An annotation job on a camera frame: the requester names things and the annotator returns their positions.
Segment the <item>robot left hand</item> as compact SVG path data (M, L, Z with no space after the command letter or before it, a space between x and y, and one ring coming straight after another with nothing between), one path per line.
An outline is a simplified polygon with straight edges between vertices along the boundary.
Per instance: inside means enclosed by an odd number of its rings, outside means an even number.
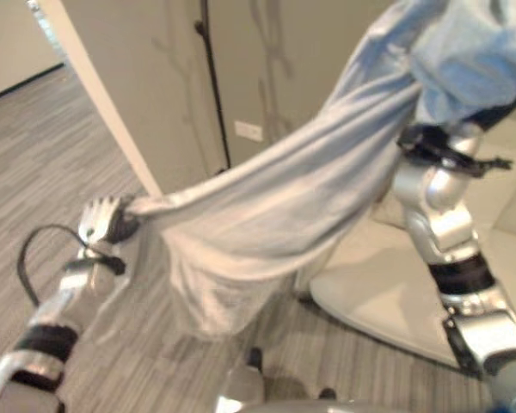
M138 219L126 211L134 201L135 196L131 194L93 199L83 209L79 237L88 244L115 245L128 240L139 228Z

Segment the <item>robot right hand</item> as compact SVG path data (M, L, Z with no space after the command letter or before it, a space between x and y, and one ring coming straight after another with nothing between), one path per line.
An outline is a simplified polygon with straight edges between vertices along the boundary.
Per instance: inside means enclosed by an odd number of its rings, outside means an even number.
M447 169L509 169L511 161L479 161L464 150L457 148L458 139L466 140L482 135L503 121L516 109L516 98L510 104L486 108L470 117L459 121L453 128L413 124L408 126L397 140L404 156L419 163L441 165Z

